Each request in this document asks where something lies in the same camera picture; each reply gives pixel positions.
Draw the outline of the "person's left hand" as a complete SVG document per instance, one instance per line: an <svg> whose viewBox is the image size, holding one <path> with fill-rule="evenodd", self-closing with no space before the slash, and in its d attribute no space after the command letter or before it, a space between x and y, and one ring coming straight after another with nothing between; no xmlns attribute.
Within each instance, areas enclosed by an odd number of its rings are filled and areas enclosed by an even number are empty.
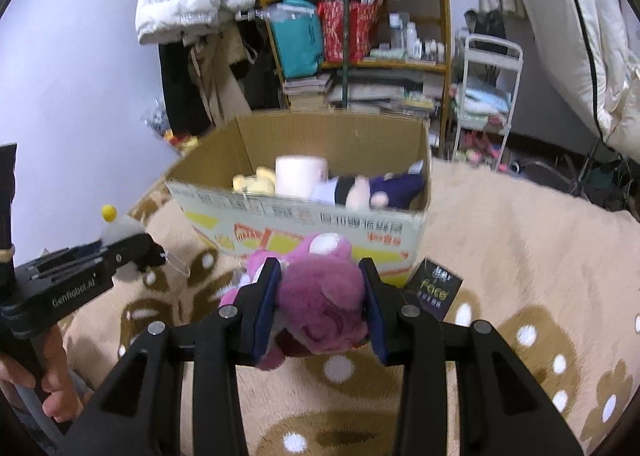
<svg viewBox="0 0 640 456"><path fill-rule="evenodd" d="M43 413L56 422L74 420L81 412L82 406L70 376L62 334L58 326L53 326L44 336L42 354L43 376L34 377L8 354L1 353L1 392L11 405L17 406L17 386L33 389L40 384L47 395L42 404Z"/></svg>

